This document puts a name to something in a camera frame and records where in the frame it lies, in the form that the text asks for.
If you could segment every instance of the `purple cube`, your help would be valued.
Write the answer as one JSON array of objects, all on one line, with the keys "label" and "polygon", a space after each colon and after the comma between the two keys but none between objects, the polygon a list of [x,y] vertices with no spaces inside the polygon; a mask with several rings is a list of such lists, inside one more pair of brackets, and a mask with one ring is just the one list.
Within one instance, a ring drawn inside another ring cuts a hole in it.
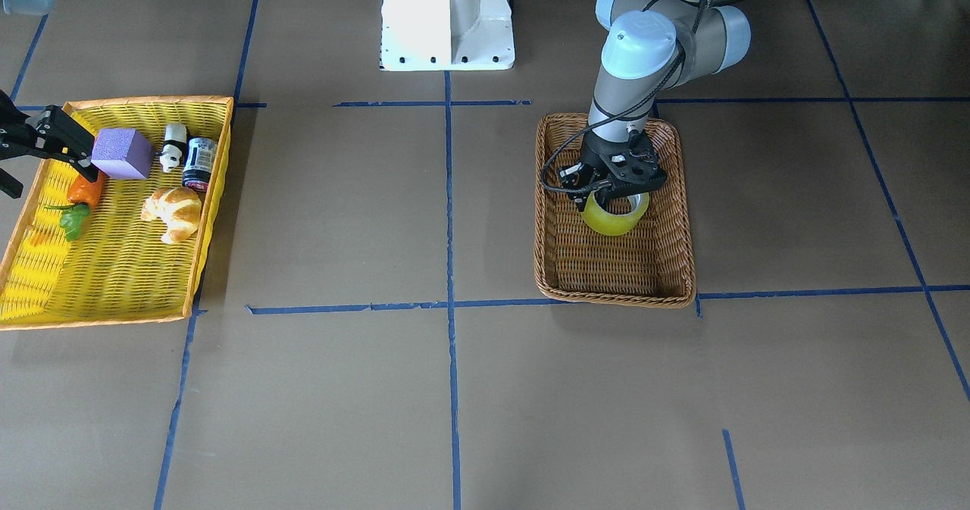
[{"label": "purple cube", "polygon": [[138,130],[108,127],[98,131],[91,161],[112,179],[146,179],[152,172],[154,153]]}]

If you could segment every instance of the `toy croissant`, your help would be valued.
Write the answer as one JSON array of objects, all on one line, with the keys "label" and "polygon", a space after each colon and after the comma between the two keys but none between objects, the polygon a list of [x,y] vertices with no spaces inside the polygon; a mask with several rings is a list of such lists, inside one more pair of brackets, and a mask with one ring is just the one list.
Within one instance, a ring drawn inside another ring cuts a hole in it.
[{"label": "toy croissant", "polygon": [[167,224],[162,242],[172,245],[188,239],[199,229],[202,216],[202,200],[194,189],[159,188],[142,205],[142,220],[157,217]]}]

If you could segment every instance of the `yellow basket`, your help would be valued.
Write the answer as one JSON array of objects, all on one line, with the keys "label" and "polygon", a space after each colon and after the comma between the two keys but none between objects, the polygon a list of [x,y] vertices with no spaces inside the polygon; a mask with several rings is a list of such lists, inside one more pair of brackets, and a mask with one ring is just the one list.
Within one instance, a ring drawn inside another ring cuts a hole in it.
[{"label": "yellow basket", "polygon": [[229,161],[233,99],[225,96],[160,96],[69,102],[64,112],[90,133],[134,127],[160,147],[165,126],[182,123],[192,136],[218,140],[202,222],[188,240],[160,241],[161,221],[142,222],[142,203],[161,186],[181,186],[181,171],[152,165],[146,180],[108,179],[101,202],[68,242],[58,226],[77,175],[62,161],[44,160],[31,186],[0,264],[0,330],[152,323],[192,313],[212,223],[219,210]]}]

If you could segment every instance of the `can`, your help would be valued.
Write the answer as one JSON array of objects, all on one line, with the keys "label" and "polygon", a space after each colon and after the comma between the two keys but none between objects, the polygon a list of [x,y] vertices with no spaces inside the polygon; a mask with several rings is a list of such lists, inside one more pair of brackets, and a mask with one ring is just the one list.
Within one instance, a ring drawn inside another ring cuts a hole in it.
[{"label": "can", "polygon": [[183,186],[197,192],[208,189],[208,179],[212,178],[212,162],[215,161],[215,141],[205,137],[195,137],[188,141],[188,158],[183,169]]}]

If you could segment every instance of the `yellow tape roll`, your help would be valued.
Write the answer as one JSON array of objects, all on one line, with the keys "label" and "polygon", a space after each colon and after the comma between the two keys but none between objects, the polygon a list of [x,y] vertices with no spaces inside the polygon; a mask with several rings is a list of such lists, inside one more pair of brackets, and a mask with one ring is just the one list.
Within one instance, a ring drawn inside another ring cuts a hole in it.
[{"label": "yellow tape roll", "polygon": [[627,201],[634,209],[624,215],[614,215],[603,210],[596,202],[593,193],[586,199],[586,209],[580,213],[586,226],[592,228],[596,233],[603,235],[623,235],[632,230],[637,222],[640,222],[643,213],[647,212],[647,205],[650,204],[649,193],[637,193],[636,196],[628,196]]}]

